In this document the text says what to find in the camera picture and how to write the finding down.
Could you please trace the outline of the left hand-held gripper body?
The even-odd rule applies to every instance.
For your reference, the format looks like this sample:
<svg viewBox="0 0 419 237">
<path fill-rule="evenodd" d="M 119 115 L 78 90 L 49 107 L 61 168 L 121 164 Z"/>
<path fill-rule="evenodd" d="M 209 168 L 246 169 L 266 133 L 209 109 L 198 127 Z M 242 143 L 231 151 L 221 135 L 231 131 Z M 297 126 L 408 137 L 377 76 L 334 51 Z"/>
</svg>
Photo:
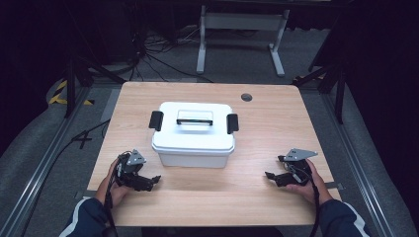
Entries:
<svg viewBox="0 0 419 237">
<path fill-rule="evenodd" d="M 147 184 L 152 183 L 151 179 L 138 175 L 138 171 L 145 163 L 146 159 L 136 149 L 119 155 L 114 172 L 116 183 L 138 192 L 145 191 Z"/>
</svg>

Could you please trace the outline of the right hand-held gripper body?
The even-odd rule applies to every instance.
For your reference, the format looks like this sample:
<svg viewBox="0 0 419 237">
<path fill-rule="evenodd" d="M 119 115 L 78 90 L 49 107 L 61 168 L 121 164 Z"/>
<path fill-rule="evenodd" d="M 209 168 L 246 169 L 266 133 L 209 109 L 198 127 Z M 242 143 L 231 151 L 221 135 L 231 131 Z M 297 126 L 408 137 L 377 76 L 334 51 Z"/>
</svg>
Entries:
<svg viewBox="0 0 419 237">
<path fill-rule="evenodd" d="M 298 148 L 291 149 L 287 155 L 279 155 L 278 159 L 283 163 L 286 172 L 278 175 L 278 180 L 282 180 L 285 185 L 305 186 L 311 179 L 311 170 L 306 159 L 316 155 L 315 151 Z"/>
</svg>

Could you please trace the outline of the person's right hand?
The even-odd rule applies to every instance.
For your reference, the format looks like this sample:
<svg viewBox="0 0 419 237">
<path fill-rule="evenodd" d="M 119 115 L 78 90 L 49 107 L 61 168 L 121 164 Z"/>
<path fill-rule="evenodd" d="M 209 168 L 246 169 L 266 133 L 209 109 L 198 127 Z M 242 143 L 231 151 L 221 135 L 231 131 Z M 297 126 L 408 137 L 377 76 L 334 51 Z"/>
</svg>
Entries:
<svg viewBox="0 0 419 237">
<path fill-rule="evenodd" d="M 310 160 L 306 160 L 311 170 L 312 180 L 308 181 L 305 186 L 289 184 L 286 186 L 286 190 L 301 195 L 307 201 L 316 204 L 324 204 L 325 202 L 333 199 L 330 195 L 323 179 L 319 176 L 314 164 Z"/>
</svg>

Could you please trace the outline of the person's left hand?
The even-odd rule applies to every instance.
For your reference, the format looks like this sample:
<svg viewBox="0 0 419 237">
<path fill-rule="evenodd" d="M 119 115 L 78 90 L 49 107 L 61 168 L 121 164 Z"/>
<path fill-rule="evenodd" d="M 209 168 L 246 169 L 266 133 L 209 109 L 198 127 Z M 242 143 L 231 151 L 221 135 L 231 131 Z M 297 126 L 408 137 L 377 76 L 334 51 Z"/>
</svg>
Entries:
<svg viewBox="0 0 419 237">
<path fill-rule="evenodd" d="M 113 172 L 117 163 L 118 160 L 115 160 L 111 164 L 107 176 L 103 179 L 103 181 L 99 185 L 99 188 L 96 191 L 95 199 L 97 199 L 101 204 L 105 203 L 106 193 L 110 193 L 112 197 L 113 206 L 117 206 L 123 200 L 123 198 L 131 191 L 131 188 L 126 186 L 119 186 L 118 184 L 112 184 L 111 187 L 108 188 L 110 179 L 113 176 Z"/>
</svg>

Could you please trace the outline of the white plastic storage box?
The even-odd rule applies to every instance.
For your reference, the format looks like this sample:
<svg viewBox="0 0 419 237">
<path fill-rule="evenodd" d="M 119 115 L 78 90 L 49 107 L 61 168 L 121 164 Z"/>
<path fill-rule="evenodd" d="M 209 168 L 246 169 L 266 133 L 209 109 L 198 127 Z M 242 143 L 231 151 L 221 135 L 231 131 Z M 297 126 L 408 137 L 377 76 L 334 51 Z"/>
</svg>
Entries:
<svg viewBox="0 0 419 237">
<path fill-rule="evenodd" d="M 234 146 L 226 149 L 171 149 L 153 145 L 152 148 L 164 166 L 173 167 L 224 168 L 234 152 Z"/>
</svg>

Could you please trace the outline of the white box lid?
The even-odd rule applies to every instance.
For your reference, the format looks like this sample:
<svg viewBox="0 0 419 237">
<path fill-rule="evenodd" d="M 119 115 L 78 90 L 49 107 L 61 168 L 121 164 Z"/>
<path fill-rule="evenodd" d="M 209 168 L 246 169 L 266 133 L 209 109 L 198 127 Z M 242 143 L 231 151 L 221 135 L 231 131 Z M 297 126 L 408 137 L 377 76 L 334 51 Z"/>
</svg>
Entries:
<svg viewBox="0 0 419 237">
<path fill-rule="evenodd" d="M 150 116 L 152 148 L 163 154 L 221 154 L 235 148 L 238 115 L 226 104 L 164 102 Z"/>
</svg>

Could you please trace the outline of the black tripod stand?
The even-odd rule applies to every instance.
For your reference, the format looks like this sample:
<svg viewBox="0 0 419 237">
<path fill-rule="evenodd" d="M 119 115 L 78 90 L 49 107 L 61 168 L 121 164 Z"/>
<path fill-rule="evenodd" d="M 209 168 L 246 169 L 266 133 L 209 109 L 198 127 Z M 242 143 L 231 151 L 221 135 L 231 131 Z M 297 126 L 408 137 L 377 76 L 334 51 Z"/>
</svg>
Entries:
<svg viewBox="0 0 419 237">
<path fill-rule="evenodd" d="M 75 82 L 79 81 L 82 87 L 91 87 L 93 85 L 93 78 L 89 72 L 89 68 L 95 69 L 99 74 L 104 75 L 118 84 L 123 84 L 125 82 L 123 78 L 109 71 L 102 65 L 77 54 L 71 55 L 67 64 L 65 77 L 67 81 L 66 118 L 69 118 L 76 108 Z"/>
<path fill-rule="evenodd" d="M 296 76 L 292 84 L 300 87 L 309 81 L 320 78 L 321 82 L 317 86 L 320 94 L 329 94 L 333 87 L 336 87 L 336 96 L 334 104 L 334 115 L 337 121 L 343 123 L 343 100 L 345 94 L 346 74 L 341 64 L 331 64 L 321 67 L 305 76 Z"/>
</svg>

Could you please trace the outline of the yellow black floor tape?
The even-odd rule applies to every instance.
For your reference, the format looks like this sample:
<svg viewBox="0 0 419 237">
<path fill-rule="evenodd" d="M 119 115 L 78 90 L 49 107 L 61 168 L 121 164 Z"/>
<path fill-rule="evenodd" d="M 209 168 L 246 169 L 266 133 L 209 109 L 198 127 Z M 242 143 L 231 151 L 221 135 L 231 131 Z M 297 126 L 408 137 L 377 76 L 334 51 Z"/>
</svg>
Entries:
<svg viewBox="0 0 419 237">
<path fill-rule="evenodd" d="M 64 91 L 64 89 L 67 86 L 67 80 L 63 79 L 61 80 L 61 82 L 58 84 L 58 86 L 56 87 L 53 95 L 51 96 L 50 100 L 49 100 L 49 104 L 62 104 L 62 105 L 67 105 L 67 100 L 61 98 L 61 94 Z M 86 106 L 93 106 L 95 104 L 95 100 L 85 100 L 83 105 Z"/>
</svg>

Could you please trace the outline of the aluminium floor rail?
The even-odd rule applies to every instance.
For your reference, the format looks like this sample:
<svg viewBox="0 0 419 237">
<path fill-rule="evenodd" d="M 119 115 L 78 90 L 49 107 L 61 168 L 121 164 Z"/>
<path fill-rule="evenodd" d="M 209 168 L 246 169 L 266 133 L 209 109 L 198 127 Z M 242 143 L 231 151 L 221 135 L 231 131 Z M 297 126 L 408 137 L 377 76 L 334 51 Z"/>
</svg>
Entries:
<svg viewBox="0 0 419 237">
<path fill-rule="evenodd" d="M 360 189 L 363 200 L 369 210 L 372 220 L 375 224 L 377 232 L 380 237 L 395 237 L 392 228 L 389 225 L 387 218 L 381 208 L 377 193 L 372 183 L 370 182 L 367 173 L 364 171 L 358 155 L 350 140 L 350 137 L 344 127 L 335 117 L 335 109 L 332 100 L 327 95 L 321 95 L 323 104 L 325 105 L 328 115 L 331 117 L 335 129 L 343 143 L 346 154 L 349 157 L 349 166 L 356 183 Z"/>
<path fill-rule="evenodd" d="M 72 110 L 72 112 L 67 118 L 63 118 L 60 121 L 48 148 L 42 155 L 40 162 L 26 183 L 20 198 L 14 205 L 14 208 L 5 221 L 4 226 L 0 229 L 0 237 L 13 237 L 17 232 L 24 232 L 26 230 L 41 195 L 42 187 L 47 179 L 47 176 L 58 156 L 63 151 L 61 146 L 64 136 L 71 126 L 71 123 L 74 121 L 77 112 L 87 99 L 89 93 L 90 88 L 81 88 L 79 93 L 74 97 L 74 103 L 68 104 L 68 109 Z"/>
</svg>

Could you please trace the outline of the white metal table frame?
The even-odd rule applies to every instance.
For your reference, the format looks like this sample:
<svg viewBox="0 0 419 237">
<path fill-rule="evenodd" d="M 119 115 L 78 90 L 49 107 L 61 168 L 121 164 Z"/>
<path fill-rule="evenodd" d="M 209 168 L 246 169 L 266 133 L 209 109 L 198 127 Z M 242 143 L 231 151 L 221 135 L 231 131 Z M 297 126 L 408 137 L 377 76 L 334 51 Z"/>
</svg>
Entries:
<svg viewBox="0 0 419 237">
<path fill-rule="evenodd" d="M 197 73 L 203 74 L 205 72 L 207 30 L 270 31 L 276 32 L 276 39 L 268 45 L 268 49 L 277 75 L 284 77 L 285 69 L 281 62 L 279 47 L 286 29 L 289 14 L 289 10 L 285 10 L 279 15 L 214 13 L 209 12 L 208 8 L 203 5 L 200 15 L 200 46 L 196 67 Z"/>
</svg>

